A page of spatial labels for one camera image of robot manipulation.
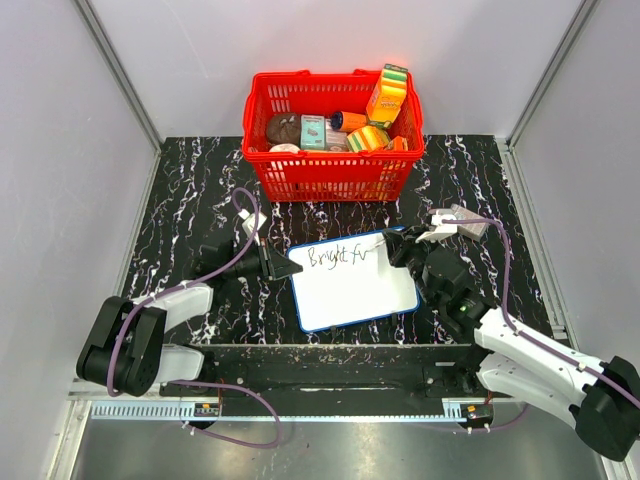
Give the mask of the blue framed whiteboard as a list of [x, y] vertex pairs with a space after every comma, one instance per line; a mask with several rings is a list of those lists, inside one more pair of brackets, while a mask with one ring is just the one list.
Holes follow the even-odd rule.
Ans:
[[287, 257], [304, 268], [291, 276], [303, 332], [315, 333], [419, 308], [421, 298], [409, 271], [390, 265], [385, 246], [368, 250], [382, 238], [378, 230], [288, 250]]

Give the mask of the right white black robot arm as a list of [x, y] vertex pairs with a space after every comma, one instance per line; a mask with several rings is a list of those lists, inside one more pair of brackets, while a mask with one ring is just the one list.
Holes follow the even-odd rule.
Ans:
[[574, 429], [599, 455], [626, 459], [639, 440], [639, 373], [629, 361], [583, 354], [494, 307], [473, 287], [468, 268], [435, 241], [440, 227], [386, 229], [389, 263], [405, 268], [421, 299], [458, 344], [456, 387], [484, 389], [543, 410]]

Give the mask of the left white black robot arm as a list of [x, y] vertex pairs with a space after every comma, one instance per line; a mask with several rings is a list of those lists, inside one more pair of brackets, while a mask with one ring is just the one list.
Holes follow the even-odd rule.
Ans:
[[79, 354], [76, 375], [109, 386], [117, 395], [140, 397], [153, 385], [174, 380], [195, 395], [211, 392], [217, 373], [204, 363], [205, 355], [165, 343], [165, 333], [208, 313], [229, 281], [250, 276], [281, 280], [303, 271], [265, 239], [252, 242], [241, 258], [237, 254], [231, 241], [203, 245], [192, 264], [194, 277], [170, 293], [107, 298]]

